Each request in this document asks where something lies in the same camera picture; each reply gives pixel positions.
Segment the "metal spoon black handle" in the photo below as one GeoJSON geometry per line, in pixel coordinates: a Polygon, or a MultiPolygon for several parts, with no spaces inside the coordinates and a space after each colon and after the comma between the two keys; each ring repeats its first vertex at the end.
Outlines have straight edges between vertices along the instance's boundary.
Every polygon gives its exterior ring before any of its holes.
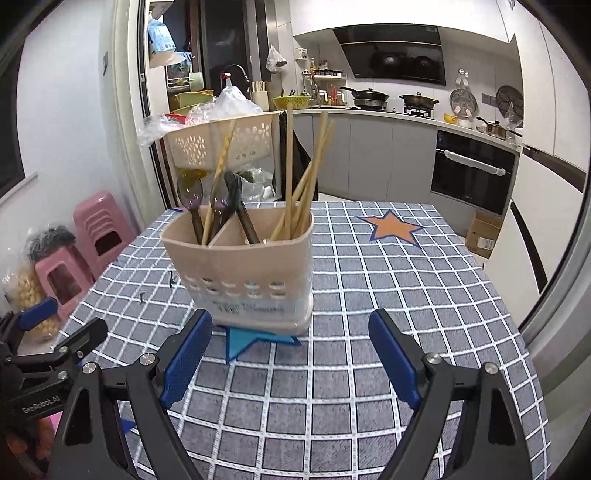
{"type": "Polygon", "coordinates": [[[202,241],[204,225],[202,224],[199,208],[204,200],[204,187],[201,180],[192,174],[184,172],[177,178],[176,193],[180,203],[189,211],[193,226],[193,232],[197,243],[202,241]]]}
{"type": "Polygon", "coordinates": [[[259,244],[259,235],[242,201],[242,178],[238,174],[228,170],[221,175],[221,182],[218,184],[213,200],[213,222],[209,241],[233,215],[236,215],[249,244],[259,244]]]}

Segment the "patterned yellow chopstick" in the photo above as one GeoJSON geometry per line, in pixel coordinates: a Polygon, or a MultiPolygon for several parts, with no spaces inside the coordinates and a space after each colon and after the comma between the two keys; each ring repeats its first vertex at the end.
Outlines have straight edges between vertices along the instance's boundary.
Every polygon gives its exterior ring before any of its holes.
{"type": "Polygon", "coordinates": [[[218,184],[219,184],[219,182],[221,182],[221,175],[225,169],[226,160],[228,159],[229,146],[231,144],[233,133],[235,133],[235,124],[236,124],[236,120],[232,119],[228,125],[228,131],[226,132],[224,139],[223,139],[223,143],[222,143],[222,147],[221,147],[221,154],[219,154],[217,167],[216,167],[216,170],[214,173],[213,185],[211,188],[211,196],[209,196],[209,202],[208,202],[206,216],[205,216],[204,234],[202,235],[202,240],[201,240],[202,246],[207,246],[208,241],[209,241],[209,234],[211,234],[211,226],[212,226],[212,222],[213,222],[213,204],[214,204],[213,198],[214,198],[214,194],[216,193],[216,191],[218,189],[218,184]]]}

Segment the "plain wooden chopstick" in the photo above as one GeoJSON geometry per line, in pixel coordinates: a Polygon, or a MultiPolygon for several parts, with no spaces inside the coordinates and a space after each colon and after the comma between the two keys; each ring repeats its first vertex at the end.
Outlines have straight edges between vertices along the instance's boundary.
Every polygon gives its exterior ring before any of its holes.
{"type": "Polygon", "coordinates": [[[286,149],[286,209],[284,209],[284,237],[291,239],[291,208],[293,207],[293,103],[287,103],[287,149],[286,149]]]}

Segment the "short pink plastic stool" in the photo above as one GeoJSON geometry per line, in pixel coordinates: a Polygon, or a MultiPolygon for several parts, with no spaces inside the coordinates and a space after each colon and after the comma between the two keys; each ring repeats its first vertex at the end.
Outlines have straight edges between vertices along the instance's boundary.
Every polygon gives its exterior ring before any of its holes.
{"type": "Polygon", "coordinates": [[[58,250],[35,264],[41,287],[57,300],[57,316],[65,323],[93,285],[85,260],[74,246],[58,250]]]}

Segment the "blue checkered tablecloth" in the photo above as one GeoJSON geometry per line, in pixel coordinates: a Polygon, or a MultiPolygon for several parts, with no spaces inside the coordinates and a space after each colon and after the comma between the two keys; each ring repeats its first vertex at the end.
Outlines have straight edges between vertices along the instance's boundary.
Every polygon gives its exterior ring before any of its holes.
{"type": "Polygon", "coordinates": [[[427,352],[506,377],[532,475],[550,470],[543,394],[509,311],[431,205],[318,202],[314,315],[295,346],[259,342],[225,358],[215,330],[170,416],[206,479],[375,479],[408,425],[370,343],[387,310],[427,352]]]}

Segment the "beige plastic utensil holder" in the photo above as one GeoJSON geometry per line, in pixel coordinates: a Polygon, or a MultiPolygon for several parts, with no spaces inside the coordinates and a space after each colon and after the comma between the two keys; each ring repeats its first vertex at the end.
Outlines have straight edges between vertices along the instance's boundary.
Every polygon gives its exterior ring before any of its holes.
{"type": "Polygon", "coordinates": [[[170,221],[161,241],[195,306],[207,310],[216,325],[304,334],[314,310],[314,215],[308,214],[300,237],[271,241],[283,203],[250,203],[246,208],[259,244],[247,242],[242,224],[232,216],[211,243],[201,246],[188,212],[170,221]]]}

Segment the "tall pink plastic stool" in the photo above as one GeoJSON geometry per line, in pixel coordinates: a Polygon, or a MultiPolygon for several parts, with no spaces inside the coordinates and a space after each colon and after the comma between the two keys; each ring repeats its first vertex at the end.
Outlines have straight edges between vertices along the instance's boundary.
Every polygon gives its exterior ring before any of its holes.
{"type": "Polygon", "coordinates": [[[73,212],[76,247],[98,279],[135,238],[112,194],[99,191],[73,212]]]}

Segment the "cardboard box on floor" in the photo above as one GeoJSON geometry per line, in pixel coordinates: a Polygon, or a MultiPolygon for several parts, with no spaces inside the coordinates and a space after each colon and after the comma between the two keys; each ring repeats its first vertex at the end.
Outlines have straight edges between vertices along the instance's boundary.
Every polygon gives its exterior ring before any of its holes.
{"type": "Polygon", "coordinates": [[[475,211],[467,232],[465,246],[473,254],[489,259],[502,227],[502,220],[494,215],[475,211]]]}

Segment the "built-in black oven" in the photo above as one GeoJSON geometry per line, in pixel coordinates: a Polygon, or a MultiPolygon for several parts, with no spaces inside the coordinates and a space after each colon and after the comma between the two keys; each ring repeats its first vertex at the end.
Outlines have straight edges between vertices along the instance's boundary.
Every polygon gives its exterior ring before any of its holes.
{"type": "Polygon", "coordinates": [[[502,215],[516,160],[513,151],[439,130],[432,190],[502,215]]]}

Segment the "beige plastic basket rack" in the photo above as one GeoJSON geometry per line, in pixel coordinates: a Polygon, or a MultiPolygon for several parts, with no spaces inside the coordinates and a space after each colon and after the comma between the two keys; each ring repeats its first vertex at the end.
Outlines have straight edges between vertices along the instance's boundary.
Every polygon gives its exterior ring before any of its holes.
{"type": "Polygon", "coordinates": [[[163,137],[168,158],[174,166],[209,174],[224,167],[249,173],[256,182],[277,186],[273,180],[280,163],[280,114],[264,112],[185,126],[163,137]]]}

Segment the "black pot on stove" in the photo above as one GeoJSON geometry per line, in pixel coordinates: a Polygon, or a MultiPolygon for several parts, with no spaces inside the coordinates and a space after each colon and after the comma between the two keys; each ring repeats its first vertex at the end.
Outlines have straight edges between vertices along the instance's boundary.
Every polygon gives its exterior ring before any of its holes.
{"type": "Polygon", "coordinates": [[[414,95],[400,95],[404,102],[404,112],[408,115],[430,118],[435,106],[439,103],[438,99],[423,96],[420,92],[414,95]]]}

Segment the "black wok on stove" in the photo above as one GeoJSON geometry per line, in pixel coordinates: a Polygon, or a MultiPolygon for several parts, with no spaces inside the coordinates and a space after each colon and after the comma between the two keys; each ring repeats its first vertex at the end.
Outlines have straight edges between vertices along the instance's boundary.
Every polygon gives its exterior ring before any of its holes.
{"type": "Polygon", "coordinates": [[[375,91],[373,88],[366,90],[356,90],[351,87],[342,86],[339,88],[341,91],[347,91],[353,96],[353,103],[361,110],[370,111],[385,111],[390,96],[379,91],[375,91]]]}

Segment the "green basket on counter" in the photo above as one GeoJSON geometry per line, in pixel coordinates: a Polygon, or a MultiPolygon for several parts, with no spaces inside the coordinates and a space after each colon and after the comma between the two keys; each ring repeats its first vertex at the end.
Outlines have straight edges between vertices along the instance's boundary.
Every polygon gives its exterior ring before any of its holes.
{"type": "Polygon", "coordinates": [[[277,110],[293,110],[308,109],[311,97],[308,95],[287,95],[273,98],[273,104],[277,110]]]}

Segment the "black range hood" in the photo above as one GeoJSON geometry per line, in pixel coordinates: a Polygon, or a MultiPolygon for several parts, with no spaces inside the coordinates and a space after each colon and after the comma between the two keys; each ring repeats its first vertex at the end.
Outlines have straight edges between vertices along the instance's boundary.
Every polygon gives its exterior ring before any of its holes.
{"type": "Polygon", "coordinates": [[[363,24],[334,28],[356,78],[446,86],[439,28],[421,24],[363,24]]]}

